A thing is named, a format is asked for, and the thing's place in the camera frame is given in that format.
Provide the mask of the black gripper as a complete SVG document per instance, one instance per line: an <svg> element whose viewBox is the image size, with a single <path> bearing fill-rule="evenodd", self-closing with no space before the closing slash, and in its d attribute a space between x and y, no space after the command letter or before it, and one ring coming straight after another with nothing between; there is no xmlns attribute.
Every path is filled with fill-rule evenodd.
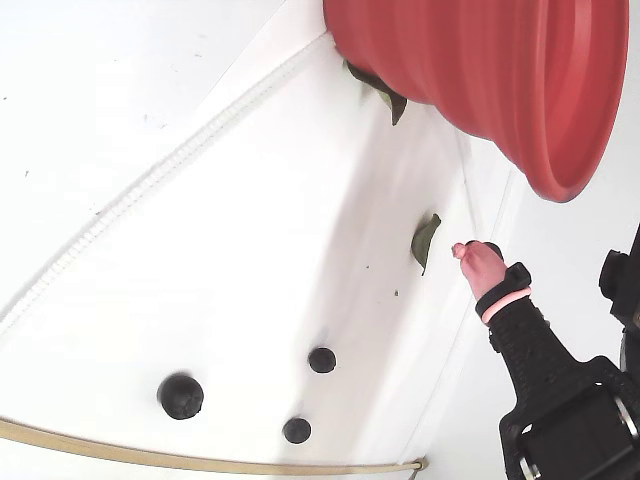
<svg viewBox="0 0 640 480"><path fill-rule="evenodd" d="M499 423L508 479L637 479L639 385L604 357L513 373Z"/></svg>

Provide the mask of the pink covered gripper finger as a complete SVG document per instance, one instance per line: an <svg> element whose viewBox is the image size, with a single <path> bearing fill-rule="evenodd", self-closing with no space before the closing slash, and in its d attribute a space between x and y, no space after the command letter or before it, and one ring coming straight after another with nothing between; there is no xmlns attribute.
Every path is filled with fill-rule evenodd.
<svg viewBox="0 0 640 480"><path fill-rule="evenodd" d="M591 386L585 366L568 352L532 301L531 275L522 263L506 265L479 241L457 243L452 251L519 400L565 398Z"/></svg>

